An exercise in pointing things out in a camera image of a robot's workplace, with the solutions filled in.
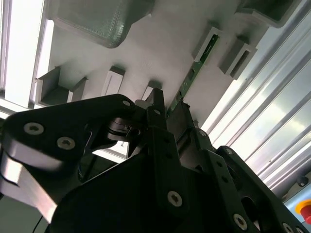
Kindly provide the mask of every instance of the translucent plastic cover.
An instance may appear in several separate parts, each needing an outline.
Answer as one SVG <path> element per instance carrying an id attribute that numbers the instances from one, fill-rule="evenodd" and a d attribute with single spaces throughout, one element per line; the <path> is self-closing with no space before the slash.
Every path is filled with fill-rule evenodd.
<path id="1" fill-rule="evenodd" d="M 52 18 L 61 28 L 107 48 L 126 38 L 131 25 L 150 13 L 154 0 L 57 0 Z"/>

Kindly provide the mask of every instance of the slot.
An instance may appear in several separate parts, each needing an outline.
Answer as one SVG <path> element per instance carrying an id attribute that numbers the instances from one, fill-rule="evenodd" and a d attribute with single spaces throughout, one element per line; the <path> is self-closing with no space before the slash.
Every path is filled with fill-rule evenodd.
<path id="1" fill-rule="evenodd" d="M 234 66 L 234 68 L 232 69 L 230 76 L 234 77 L 235 74 L 237 73 L 237 71 L 239 70 L 239 68 L 242 66 L 242 64 L 244 63 L 244 61 L 246 60 L 247 56 L 249 55 L 249 51 L 245 50 L 245 52 L 243 53 L 243 55 L 241 56 L 241 58 L 239 59 L 239 61 L 237 62 L 237 64 Z"/>
<path id="2" fill-rule="evenodd" d="M 203 54 L 202 54 L 202 56 L 201 56 L 201 58 L 200 58 L 200 62 L 201 62 L 202 64 L 205 63 L 206 59 L 208 58 L 210 52 L 212 51 L 212 49 L 213 49 L 213 47 L 215 46 L 215 44 L 216 44 L 216 42 L 217 42 L 218 39 L 219 39 L 219 36 L 218 36 L 218 35 L 214 34 L 214 35 L 212 36 L 211 40 L 209 41 L 209 43 L 208 43 L 206 49 L 204 50 L 204 52 L 203 52 Z"/>

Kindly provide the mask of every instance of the bolt head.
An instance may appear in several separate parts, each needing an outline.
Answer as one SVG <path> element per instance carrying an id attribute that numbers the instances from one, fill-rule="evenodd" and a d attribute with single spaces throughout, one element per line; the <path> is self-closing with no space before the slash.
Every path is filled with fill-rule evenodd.
<path id="1" fill-rule="evenodd" d="M 286 233 L 294 233 L 292 228 L 287 223 L 283 222 L 283 227 Z"/>
<path id="2" fill-rule="evenodd" d="M 155 112 L 156 114 L 158 114 L 158 115 L 161 115 L 160 111 L 157 110 L 157 109 L 154 109 L 154 112 Z"/>
<path id="3" fill-rule="evenodd" d="M 225 149 L 225 151 L 229 154 L 229 155 L 232 155 L 233 154 L 233 152 L 230 150 L 230 149 Z"/>
<path id="4" fill-rule="evenodd" d="M 131 106 L 131 103 L 129 101 L 123 100 L 122 103 L 126 106 Z"/>
<path id="5" fill-rule="evenodd" d="M 57 140 L 57 146 L 60 149 L 71 150 L 75 147 L 75 141 L 70 137 L 60 137 Z"/>
<path id="6" fill-rule="evenodd" d="M 246 223 L 245 219 L 241 215 L 234 214 L 233 215 L 233 220 L 234 220 L 234 222 L 238 225 L 238 227 L 241 230 L 243 230 L 243 231 L 247 230 L 247 223 Z"/>
<path id="7" fill-rule="evenodd" d="M 299 227 L 296 228 L 298 233 L 304 233 Z"/>
<path id="8" fill-rule="evenodd" d="M 180 207 L 183 204 L 181 196 L 175 191 L 168 192 L 167 199 L 175 207 Z"/>
<path id="9" fill-rule="evenodd" d="M 203 130 L 199 130 L 200 135 L 202 135 L 203 137 L 206 137 L 206 132 L 204 132 Z"/>
<path id="10" fill-rule="evenodd" d="M 40 135 L 44 132 L 44 127 L 35 122 L 30 122 L 24 125 L 24 131 L 30 135 Z"/>

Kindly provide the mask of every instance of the cable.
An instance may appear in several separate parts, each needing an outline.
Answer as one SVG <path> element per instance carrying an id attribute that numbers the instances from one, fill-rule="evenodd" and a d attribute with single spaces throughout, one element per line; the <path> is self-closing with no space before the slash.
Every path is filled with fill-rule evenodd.
<path id="1" fill-rule="evenodd" d="M 34 230 L 33 230 L 33 233 L 35 233 L 35 230 L 37 229 L 37 226 L 39 225 L 39 223 L 40 223 L 40 221 L 42 220 L 42 218 L 43 218 L 43 216 L 41 216 L 41 218 L 40 218 L 39 221 L 37 222 L 37 224 L 36 224 L 36 226 L 35 226 L 35 228 L 34 228 Z"/>

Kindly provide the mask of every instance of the red emergency stop button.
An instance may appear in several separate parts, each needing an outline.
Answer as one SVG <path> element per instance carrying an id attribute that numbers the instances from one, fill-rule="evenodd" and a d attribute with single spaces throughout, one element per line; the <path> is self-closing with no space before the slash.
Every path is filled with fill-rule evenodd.
<path id="1" fill-rule="evenodd" d="M 311 224 L 311 200 L 300 202 L 296 208 L 296 212 L 303 216 L 306 223 Z"/>

